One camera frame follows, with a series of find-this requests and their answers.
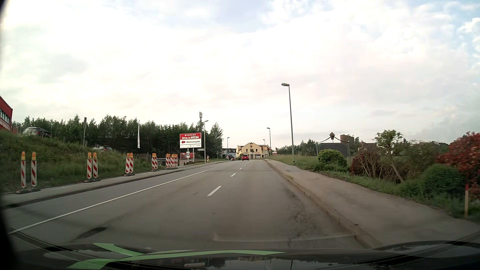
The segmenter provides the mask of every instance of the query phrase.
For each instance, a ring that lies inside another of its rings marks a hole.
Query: car
[[[34,126],[25,128],[25,130],[23,130],[23,132],[22,132],[22,135],[52,138],[52,133],[46,131],[43,128],[34,127]]]
[[[108,145],[100,145],[99,147],[94,147],[93,150],[102,151],[113,151],[113,149]]]

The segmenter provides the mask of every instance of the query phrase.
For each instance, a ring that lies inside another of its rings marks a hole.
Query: red bush
[[[438,158],[440,163],[457,168],[471,184],[471,191],[480,195],[480,133],[467,132],[448,147],[448,152]]]

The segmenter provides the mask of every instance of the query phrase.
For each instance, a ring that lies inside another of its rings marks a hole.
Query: street sign
[[[202,147],[202,133],[180,134],[180,148]]]

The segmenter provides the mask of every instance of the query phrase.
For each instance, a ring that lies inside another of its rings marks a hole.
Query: road
[[[212,164],[6,209],[4,216],[18,232],[58,245],[362,248],[263,160]]]

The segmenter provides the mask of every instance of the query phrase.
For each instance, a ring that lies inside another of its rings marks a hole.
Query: white flag
[[[138,122],[137,148],[140,148],[140,122]]]

